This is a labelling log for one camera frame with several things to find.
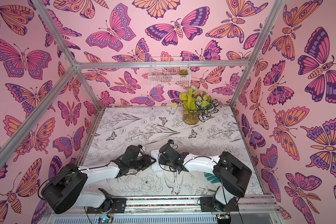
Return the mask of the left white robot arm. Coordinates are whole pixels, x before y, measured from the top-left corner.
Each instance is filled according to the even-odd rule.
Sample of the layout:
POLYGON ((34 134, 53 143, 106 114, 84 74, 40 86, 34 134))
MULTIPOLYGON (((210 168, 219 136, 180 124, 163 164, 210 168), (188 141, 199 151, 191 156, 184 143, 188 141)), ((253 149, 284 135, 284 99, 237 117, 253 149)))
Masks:
POLYGON ((103 165, 77 166, 69 163, 48 179, 41 190, 41 197, 56 214, 73 207, 84 207, 96 212, 113 211, 113 197, 103 188, 87 189, 87 185, 135 175, 146 170, 156 159, 144 153, 142 145, 130 145, 124 154, 103 165))

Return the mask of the front mounting rail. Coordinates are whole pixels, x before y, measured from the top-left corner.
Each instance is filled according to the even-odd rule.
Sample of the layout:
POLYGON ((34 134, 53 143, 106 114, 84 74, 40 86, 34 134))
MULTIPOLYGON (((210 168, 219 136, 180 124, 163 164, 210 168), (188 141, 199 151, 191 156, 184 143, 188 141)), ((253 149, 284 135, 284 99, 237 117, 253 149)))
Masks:
POLYGON ((218 211, 209 196, 117 197, 113 212, 73 208, 44 216, 41 224, 283 224, 271 196, 257 195, 233 201, 228 211, 218 211))

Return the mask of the aluminium frame structure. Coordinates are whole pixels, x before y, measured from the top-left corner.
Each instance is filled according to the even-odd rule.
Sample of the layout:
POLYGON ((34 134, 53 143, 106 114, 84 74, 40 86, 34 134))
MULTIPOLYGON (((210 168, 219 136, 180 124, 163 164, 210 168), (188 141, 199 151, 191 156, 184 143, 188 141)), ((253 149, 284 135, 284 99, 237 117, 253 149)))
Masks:
MULTIPOLYGON (((98 69, 98 68, 148 68, 150 67, 149 62, 129 62, 129 63, 120 63, 120 62, 106 62, 106 63, 79 63, 75 60, 71 54, 69 48, 65 44, 63 38, 61 37, 59 30, 54 24, 51 16, 49 15, 46 6, 42 1, 33 1, 34 6, 36 7, 37 13, 42 17, 43 21, 47 25, 48 29, 51 31, 54 36, 54 40, 57 42, 57 45, 61 48, 64 57, 68 61, 70 68, 67 72, 59 79, 53 89, 48 93, 48 95, 43 99, 42 103, 33 111, 33 113, 25 120, 19 130, 14 133, 1 147, 0 150, 0 169, 4 164, 9 160, 10 156, 14 153, 16 148, 19 146, 21 141, 24 139, 26 134, 32 129, 34 124, 43 116, 47 111, 54 99, 59 95, 60 91, 64 88, 67 82, 71 79, 72 76, 77 75, 80 79, 81 84, 85 88, 87 95, 93 101, 97 109, 100 109, 100 105, 97 99, 93 95, 93 90, 88 85, 86 79, 82 74, 82 69, 98 69)), ((180 65, 191 65, 194 67, 213 67, 213 66, 230 66, 242 65, 245 67, 245 74, 253 67, 253 62, 257 60, 259 51, 261 50, 264 42, 267 39, 268 34, 270 33, 273 25, 276 22, 276 19, 279 16, 280 10, 283 8, 285 1, 274 1, 273 6, 268 13, 263 30, 257 40, 255 49, 252 51, 252 54, 248 60, 220 60, 220 61, 173 61, 173 62, 155 62, 154 64, 158 67, 178 67, 180 65)))

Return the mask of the white digital alarm clock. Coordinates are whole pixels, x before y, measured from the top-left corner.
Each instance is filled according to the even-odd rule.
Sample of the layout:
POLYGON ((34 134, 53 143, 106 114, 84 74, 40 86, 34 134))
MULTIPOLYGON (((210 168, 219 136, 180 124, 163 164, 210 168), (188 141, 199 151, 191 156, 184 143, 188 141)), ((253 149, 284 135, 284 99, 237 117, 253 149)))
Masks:
POLYGON ((151 157, 153 157, 155 159, 155 163, 152 164, 152 170, 154 172, 159 172, 159 171, 163 171, 163 169, 160 167, 160 164, 158 162, 159 159, 159 150, 152 150, 151 151, 151 157))

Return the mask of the green rubber glove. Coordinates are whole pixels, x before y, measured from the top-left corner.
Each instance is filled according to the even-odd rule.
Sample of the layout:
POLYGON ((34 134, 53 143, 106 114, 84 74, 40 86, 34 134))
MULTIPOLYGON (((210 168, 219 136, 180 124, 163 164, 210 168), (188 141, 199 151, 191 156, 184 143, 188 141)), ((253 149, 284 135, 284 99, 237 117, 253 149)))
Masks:
POLYGON ((207 181, 209 181, 212 184, 220 183, 220 181, 218 180, 218 178, 214 174, 204 173, 204 177, 207 179, 207 181))

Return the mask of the small succulent in basket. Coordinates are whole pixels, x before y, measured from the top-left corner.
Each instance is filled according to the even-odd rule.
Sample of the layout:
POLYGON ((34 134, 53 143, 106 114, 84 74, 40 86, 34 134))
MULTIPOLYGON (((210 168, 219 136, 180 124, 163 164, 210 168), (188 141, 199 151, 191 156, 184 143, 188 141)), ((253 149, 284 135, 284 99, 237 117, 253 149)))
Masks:
POLYGON ((189 71, 186 69, 182 69, 179 71, 180 76, 187 76, 189 74, 189 71))

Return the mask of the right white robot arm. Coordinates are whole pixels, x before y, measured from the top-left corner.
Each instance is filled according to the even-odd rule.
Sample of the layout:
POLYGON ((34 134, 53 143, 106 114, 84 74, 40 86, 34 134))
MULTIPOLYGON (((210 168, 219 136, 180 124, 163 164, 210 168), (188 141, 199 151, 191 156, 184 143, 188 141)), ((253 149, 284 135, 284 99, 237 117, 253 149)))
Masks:
POLYGON ((169 142, 159 149, 158 163, 176 173, 196 171, 214 175, 220 182, 212 198, 218 211, 228 211, 235 204, 231 200, 245 196, 252 175, 251 169, 229 152, 219 156, 178 153, 169 142))

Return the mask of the glass vase with plants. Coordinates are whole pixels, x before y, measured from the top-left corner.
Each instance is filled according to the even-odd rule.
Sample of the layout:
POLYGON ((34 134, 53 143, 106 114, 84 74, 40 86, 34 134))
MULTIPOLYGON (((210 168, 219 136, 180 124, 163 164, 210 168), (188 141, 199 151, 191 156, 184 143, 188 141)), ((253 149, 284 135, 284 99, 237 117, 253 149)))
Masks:
POLYGON ((183 121, 187 125, 206 122, 208 118, 219 111, 217 107, 220 102, 194 86, 188 88, 186 92, 180 92, 176 98, 178 101, 175 101, 171 108, 179 106, 183 108, 183 121))

